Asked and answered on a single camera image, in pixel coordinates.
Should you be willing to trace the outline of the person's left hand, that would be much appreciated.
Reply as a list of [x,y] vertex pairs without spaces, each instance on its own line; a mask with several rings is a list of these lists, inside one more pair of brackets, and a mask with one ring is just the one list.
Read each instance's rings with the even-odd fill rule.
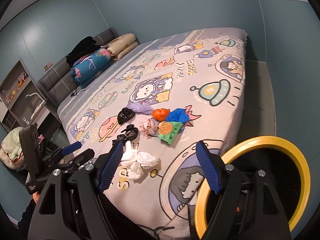
[[38,192],[33,193],[33,200],[36,204],[39,201],[39,198],[40,198],[40,194]]

